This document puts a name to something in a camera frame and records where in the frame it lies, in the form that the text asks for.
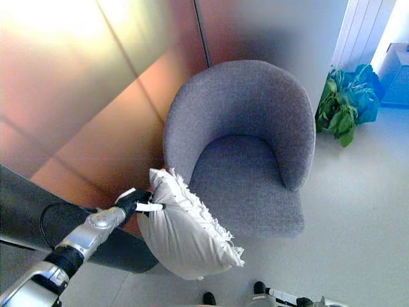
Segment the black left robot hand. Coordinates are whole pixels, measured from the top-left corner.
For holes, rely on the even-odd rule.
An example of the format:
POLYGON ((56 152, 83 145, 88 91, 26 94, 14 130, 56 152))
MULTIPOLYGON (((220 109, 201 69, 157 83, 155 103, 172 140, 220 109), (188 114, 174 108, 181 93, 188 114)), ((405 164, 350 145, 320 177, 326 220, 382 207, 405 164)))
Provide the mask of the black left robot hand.
POLYGON ((123 228, 134 214, 144 214, 149 217, 151 212, 161 211, 166 208, 163 203, 153 202, 152 192, 137 190, 136 188, 131 188, 122 193, 115 201, 114 206, 125 213, 125 219, 119 224, 119 228, 123 228))

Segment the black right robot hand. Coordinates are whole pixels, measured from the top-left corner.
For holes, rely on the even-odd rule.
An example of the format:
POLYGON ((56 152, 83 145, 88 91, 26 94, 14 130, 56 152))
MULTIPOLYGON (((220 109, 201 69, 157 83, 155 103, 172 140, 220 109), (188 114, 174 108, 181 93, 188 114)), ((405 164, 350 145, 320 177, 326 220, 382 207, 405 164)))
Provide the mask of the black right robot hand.
POLYGON ((313 307, 324 306, 321 301, 313 302, 307 297, 297 297, 293 294, 277 290, 274 288, 266 288, 266 294, 272 296, 279 306, 297 306, 297 307, 313 307))

